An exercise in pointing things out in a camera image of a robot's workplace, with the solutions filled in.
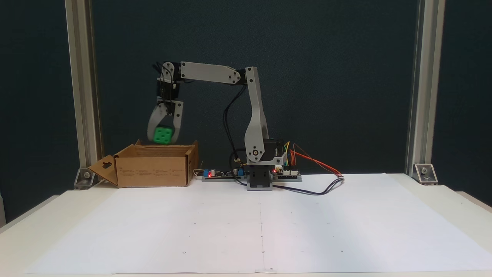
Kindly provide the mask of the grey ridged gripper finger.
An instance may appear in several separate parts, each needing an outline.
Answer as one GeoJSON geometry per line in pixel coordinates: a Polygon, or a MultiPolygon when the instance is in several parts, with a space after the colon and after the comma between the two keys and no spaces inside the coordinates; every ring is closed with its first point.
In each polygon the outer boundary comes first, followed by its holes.
{"type": "Polygon", "coordinates": [[[170,126],[165,122],[166,116],[158,105],[153,109],[147,126],[148,140],[170,142],[170,126]]]}

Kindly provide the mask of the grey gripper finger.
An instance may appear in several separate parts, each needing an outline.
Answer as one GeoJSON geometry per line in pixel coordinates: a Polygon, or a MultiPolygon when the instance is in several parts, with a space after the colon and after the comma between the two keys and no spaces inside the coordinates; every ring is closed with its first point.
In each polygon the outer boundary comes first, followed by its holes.
{"type": "Polygon", "coordinates": [[[175,105],[175,109],[173,112],[174,132],[173,132],[173,136],[171,138],[171,143],[175,144],[179,138],[179,134],[181,131],[181,122],[182,122],[182,115],[183,115],[183,102],[173,100],[172,103],[175,105]]]}

